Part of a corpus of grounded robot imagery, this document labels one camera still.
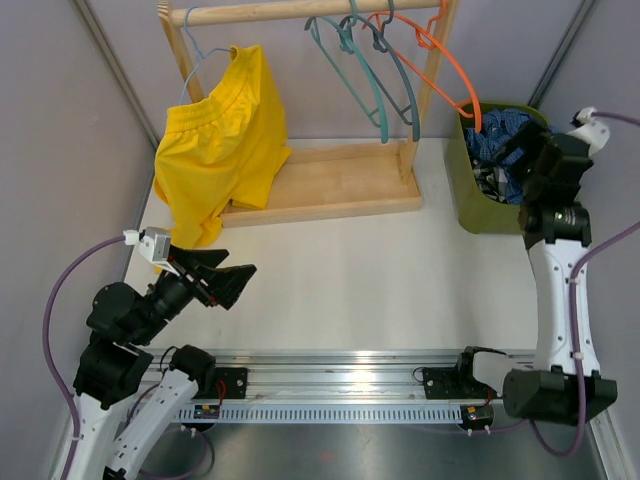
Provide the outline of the black white checked shirt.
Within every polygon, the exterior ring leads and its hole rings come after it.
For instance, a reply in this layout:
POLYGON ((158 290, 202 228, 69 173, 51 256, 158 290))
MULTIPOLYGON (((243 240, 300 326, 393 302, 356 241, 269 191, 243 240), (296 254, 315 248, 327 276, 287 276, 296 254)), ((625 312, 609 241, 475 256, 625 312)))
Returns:
POLYGON ((479 190, 491 200, 506 203, 508 179, 503 169, 475 158, 471 159, 471 167, 479 190))

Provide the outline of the blue checked shirt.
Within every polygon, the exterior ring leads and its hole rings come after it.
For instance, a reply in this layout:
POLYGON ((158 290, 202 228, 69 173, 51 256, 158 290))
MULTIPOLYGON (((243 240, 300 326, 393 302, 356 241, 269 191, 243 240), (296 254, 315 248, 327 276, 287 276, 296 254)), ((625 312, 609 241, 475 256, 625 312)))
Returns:
POLYGON ((501 149, 527 122, 533 122, 534 117, 522 109, 507 108, 504 110, 492 109, 482 116, 483 126, 480 132, 473 128, 464 131, 465 144, 471 164, 471 159, 478 159, 482 163, 491 163, 500 166, 508 179, 507 202, 501 204, 518 205, 523 198, 521 187, 512 179, 507 167, 518 159, 520 150, 511 155, 502 154, 501 149))

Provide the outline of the teal hanger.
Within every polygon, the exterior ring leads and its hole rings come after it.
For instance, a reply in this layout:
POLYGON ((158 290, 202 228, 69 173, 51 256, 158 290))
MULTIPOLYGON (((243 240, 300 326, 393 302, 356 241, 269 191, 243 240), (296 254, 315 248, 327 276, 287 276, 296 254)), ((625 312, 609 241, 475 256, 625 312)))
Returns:
POLYGON ((382 144, 389 141, 389 125, 384 102, 382 100, 381 87, 374 78, 374 72, 365 59, 360 48, 354 40, 354 29, 360 20, 360 9, 356 1, 349 1, 349 12, 338 22, 330 16, 315 15, 306 19, 304 31, 310 34, 316 47, 323 54, 334 72, 338 75, 351 97, 365 115, 368 122, 377 129, 378 138, 382 144), (325 46, 322 37, 322 27, 328 27, 331 33, 335 33, 338 38, 338 49, 346 56, 356 62, 357 68, 364 75, 367 86, 373 96, 373 104, 368 105, 365 98, 360 93, 359 87, 351 81, 349 75, 344 71, 339 61, 325 46))

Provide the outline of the orange hanger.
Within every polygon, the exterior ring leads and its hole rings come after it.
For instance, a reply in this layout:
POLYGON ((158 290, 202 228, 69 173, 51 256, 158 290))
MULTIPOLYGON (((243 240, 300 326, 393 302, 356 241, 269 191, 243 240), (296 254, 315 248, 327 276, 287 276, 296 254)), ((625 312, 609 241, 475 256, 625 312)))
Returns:
POLYGON ((417 21, 405 15, 397 13, 391 6, 386 10, 379 10, 369 14, 367 19, 371 21, 381 33, 383 33, 386 26, 393 21, 398 21, 410 27, 414 32, 417 46, 427 51, 425 66, 420 69, 399 50, 393 50, 399 60, 422 81, 418 95, 418 109, 421 118, 424 118, 430 108, 432 95, 437 94, 463 118, 470 119, 474 131, 480 133, 483 127, 483 119, 478 94, 470 77, 448 48, 449 35, 457 14, 459 2, 438 1, 436 5, 438 6, 437 13, 424 25, 419 24, 417 21), (438 78, 444 61, 453 67, 459 79, 466 87, 468 93, 466 100, 454 100, 438 85, 438 78))

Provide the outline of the grey blue hanger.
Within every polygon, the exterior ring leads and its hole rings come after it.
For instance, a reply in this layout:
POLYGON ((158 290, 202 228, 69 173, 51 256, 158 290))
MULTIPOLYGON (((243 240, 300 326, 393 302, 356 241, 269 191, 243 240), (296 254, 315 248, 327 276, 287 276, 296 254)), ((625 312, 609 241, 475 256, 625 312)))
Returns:
POLYGON ((403 62, 399 58, 398 54, 392 48, 391 43, 385 37, 386 27, 392 23, 395 18, 395 3, 388 1, 388 14, 385 20, 381 20, 378 26, 373 24, 373 20, 366 20, 365 17, 359 12, 359 7, 356 1, 350 1, 351 13, 345 16, 340 22, 340 30, 343 35, 340 39, 340 49, 348 54, 360 55, 359 48, 355 45, 353 38, 353 29, 361 24, 365 29, 369 29, 372 34, 372 48, 382 55, 386 55, 392 62, 395 72, 398 74, 399 80, 402 82, 406 96, 407 105, 401 107, 396 99, 393 97, 388 88, 384 85, 382 80, 377 75, 376 71, 365 61, 365 72, 371 77, 374 90, 380 94, 383 94, 387 103, 393 108, 402 123, 409 127, 410 139, 418 140, 420 138, 421 124, 419 120, 417 100, 413 91, 413 87, 410 83, 409 77, 403 66, 403 62))

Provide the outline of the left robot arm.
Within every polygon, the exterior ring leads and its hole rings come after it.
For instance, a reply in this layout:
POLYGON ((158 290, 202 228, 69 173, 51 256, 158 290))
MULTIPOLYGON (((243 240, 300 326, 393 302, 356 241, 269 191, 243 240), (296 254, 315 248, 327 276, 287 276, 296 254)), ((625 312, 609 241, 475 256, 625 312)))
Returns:
POLYGON ((92 301, 91 330, 71 386, 60 387, 71 415, 55 479, 133 479, 169 423, 191 399, 226 393, 213 355, 193 345, 174 350, 139 413, 119 426, 154 357, 146 348, 190 303, 230 309, 256 274, 253 264, 224 266, 225 249, 166 248, 165 266, 146 293, 124 282, 92 301))

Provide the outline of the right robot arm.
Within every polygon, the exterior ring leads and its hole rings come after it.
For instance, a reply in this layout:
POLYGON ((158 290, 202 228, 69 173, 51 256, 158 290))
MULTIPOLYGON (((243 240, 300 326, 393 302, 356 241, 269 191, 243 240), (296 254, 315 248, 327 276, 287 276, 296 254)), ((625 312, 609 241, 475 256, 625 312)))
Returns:
POLYGON ((513 418, 580 427, 616 400, 617 384, 602 377, 591 342, 591 225, 577 200, 581 178, 610 132, 598 119, 573 124, 568 133, 551 133, 531 122, 505 147, 524 151, 513 173, 523 189, 518 222, 536 286, 534 363, 524 368, 498 350, 468 347, 453 380, 466 396, 492 390, 513 418))

